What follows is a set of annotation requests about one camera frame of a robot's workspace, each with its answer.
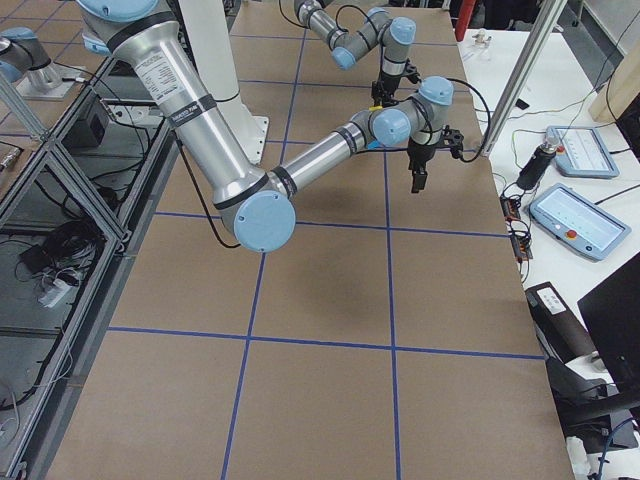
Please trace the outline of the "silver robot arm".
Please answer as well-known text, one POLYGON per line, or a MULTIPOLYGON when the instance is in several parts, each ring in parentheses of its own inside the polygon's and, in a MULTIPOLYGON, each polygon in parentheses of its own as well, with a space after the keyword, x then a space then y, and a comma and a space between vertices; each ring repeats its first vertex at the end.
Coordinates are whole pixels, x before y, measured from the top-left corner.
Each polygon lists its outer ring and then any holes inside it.
POLYGON ((409 59, 416 36, 416 23, 407 17, 393 17, 385 9, 375 7, 364 13, 362 27, 354 32, 338 24, 325 7, 327 1, 296 1, 294 11, 301 25, 313 31, 331 50, 331 56, 342 70, 349 70, 375 48, 380 49, 379 74, 372 83, 371 96, 376 106, 398 103, 395 92, 403 78, 419 81, 419 73, 409 59))
POLYGON ((271 252, 283 246, 296 223, 291 197, 374 143, 406 142, 412 190, 423 189, 424 166, 453 99, 448 79, 427 77, 406 100, 362 110, 293 160, 264 171, 250 162, 179 44, 179 23, 166 2, 83 1, 80 7, 90 32, 86 47, 133 67, 212 186, 223 224, 245 248, 271 252))

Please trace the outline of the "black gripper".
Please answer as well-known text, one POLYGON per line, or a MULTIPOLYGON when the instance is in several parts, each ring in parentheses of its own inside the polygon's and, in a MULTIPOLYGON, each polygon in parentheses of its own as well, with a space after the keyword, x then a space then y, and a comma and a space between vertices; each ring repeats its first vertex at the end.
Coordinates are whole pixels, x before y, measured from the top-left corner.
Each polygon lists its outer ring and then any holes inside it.
POLYGON ((426 187, 426 163, 431 160, 440 142, 441 133, 416 132, 408 142, 409 169, 412 171, 411 193, 418 194, 426 187))
POLYGON ((401 76, 380 74, 372 83, 372 99, 374 105, 397 105, 395 92, 399 87, 401 76))

